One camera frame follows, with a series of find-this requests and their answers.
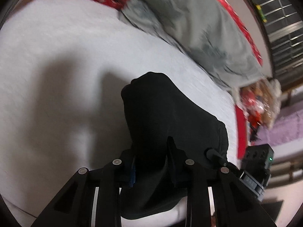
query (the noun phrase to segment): purple cloth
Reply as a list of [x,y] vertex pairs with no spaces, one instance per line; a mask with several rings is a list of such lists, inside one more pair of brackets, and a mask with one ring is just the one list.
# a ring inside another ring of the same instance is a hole
[[281,109],[271,130],[262,126],[258,130],[256,145],[268,143],[277,146],[303,137],[303,101]]

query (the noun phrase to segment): black cloth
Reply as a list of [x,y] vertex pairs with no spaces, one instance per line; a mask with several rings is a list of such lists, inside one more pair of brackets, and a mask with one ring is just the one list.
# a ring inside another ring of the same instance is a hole
[[228,137],[224,123],[188,99],[163,73],[148,72],[134,79],[121,92],[124,112],[136,155],[136,182],[121,190],[121,216],[137,219],[172,209],[187,195],[170,181],[166,142],[188,158],[215,169],[205,157],[214,148],[224,158]]

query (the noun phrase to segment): gray blanket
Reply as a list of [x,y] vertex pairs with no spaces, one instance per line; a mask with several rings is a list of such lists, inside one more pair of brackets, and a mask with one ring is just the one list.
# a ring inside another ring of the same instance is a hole
[[129,0],[119,19],[177,47],[223,89],[263,77],[249,42],[217,0]]

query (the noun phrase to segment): metal screw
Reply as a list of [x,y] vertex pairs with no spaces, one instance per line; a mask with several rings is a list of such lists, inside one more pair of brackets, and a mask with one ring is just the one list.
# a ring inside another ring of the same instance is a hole
[[121,163],[122,163],[122,160],[120,160],[120,159],[114,159],[113,160],[113,164],[116,165],[116,166],[120,165]]
[[227,167],[222,167],[221,172],[224,174],[227,174],[227,173],[229,173],[229,169]]
[[78,173],[79,174],[85,174],[87,172],[87,169],[86,168],[80,168],[79,170],[78,170]]
[[194,164],[194,161],[193,161],[192,159],[187,159],[187,160],[185,161],[185,164],[186,164],[186,165],[189,165],[189,166],[192,166],[192,165]]

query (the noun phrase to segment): folded black clothing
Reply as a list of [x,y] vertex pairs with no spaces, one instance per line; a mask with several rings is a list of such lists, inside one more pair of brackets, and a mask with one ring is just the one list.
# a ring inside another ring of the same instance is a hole
[[225,125],[188,99],[163,73],[148,72],[132,80],[121,96],[136,155],[136,182],[133,188],[121,190],[121,216],[137,219],[168,211],[187,195],[186,189],[176,189],[170,181],[168,136],[188,158],[216,169],[204,151],[214,148],[226,158]]

